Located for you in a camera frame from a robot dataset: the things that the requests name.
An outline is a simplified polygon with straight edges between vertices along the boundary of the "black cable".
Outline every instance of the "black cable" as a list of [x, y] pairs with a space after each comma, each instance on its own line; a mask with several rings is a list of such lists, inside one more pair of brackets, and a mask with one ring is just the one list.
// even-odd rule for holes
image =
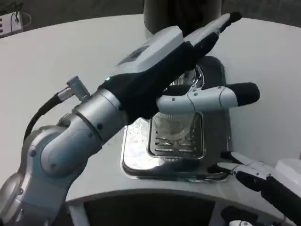
[[23, 7], [23, 2], [21, 2], [19, 5], [16, 5], [16, 20], [17, 20], [17, 22], [19, 22], [18, 13], [21, 11], [22, 7]]
[[11, 30], [11, 35], [13, 35], [13, 15], [16, 15], [16, 14], [12, 13], [11, 16], [10, 16], [10, 30]]
[[58, 104], [62, 103], [61, 99], [58, 97], [58, 93], [56, 93], [53, 97], [51, 97], [39, 110], [33, 118], [28, 123], [28, 126], [25, 131], [24, 141], [25, 139], [31, 134], [32, 129], [39, 118], [49, 112], [52, 108], [57, 106]]

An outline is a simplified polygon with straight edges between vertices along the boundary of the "dark floor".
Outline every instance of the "dark floor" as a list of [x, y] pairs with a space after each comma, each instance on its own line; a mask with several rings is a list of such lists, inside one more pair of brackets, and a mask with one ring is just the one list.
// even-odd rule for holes
[[[12, 0], [1, 0], [0, 8]], [[143, 0], [24, 0], [32, 16], [26, 29], [102, 16], [143, 13]], [[301, 27], [301, 0], [225, 0], [223, 12]]]

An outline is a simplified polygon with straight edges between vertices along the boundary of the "white table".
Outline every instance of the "white table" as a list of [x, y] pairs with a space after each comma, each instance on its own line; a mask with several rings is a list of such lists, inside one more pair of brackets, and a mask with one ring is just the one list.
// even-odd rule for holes
[[[0, 40], [0, 185], [17, 171], [24, 130], [41, 104], [75, 75], [94, 92], [114, 65], [145, 42], [146, 36], [143, 16], [133, 15], [59, 24]], [[299, 40], [300, 28], [242, 19], [221, 35], [210, 53], [224, 63], [228, 83], [252, 81], [261, 91], [258, 103], [230, 111], [235, 151], [272, 165], [281, 158], [299, 158]], [[37, 126], [56, 124], [77, 103], [75, 98], [66, 101]], [[122, 138], [123, 131], [89, 159], [68, 192], [70, 205], [103, 195], [155, 189], [231, 201], [283, 217], [233, 178], [219, 184], [131, 179], [120, 168]]]

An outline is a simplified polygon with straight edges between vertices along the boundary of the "stainless steel drip tray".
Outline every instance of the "stainless steel drip tray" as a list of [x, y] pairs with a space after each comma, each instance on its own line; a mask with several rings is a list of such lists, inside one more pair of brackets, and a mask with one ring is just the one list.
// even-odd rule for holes
[[[203, 89], [225, 84], [223, 66], [218, 59], [206, 56], [198, 66], [205, 78]], [[151, 129], [152, 120], [138, 119], [125, 129], [121, 156], [123, 170], [143, 179], [224, 180], [226, 174], [209, 173], [208, 168], [221, 160], [222, 151], [231, 151], [229, 112], [196, 114], [193, 127], [201, 131], [190, 130], [186, 139], [175, 148], [171, 141], [161, 139]]]
[[161, 137], [156, 131], [154, 121], [150, 123], [149, 155], [159, 158], [180, 160], [201, 159], [204, 156], [204, 136], [202, 115], [194, 115], [189, 133], [182, 139], [169, 140]]

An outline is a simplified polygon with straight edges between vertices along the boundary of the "power strip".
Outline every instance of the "power strip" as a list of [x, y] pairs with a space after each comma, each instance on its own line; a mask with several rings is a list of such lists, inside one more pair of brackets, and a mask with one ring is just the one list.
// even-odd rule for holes
[[23, 32], [23, 24], [20, 12], [18, 13], [17, 18], [19, 21], [16, 19], [16, 12], [0, 16], [0, 38], [10, 36], [12, 34], [11, 30], [13, 30], [13, 34]]

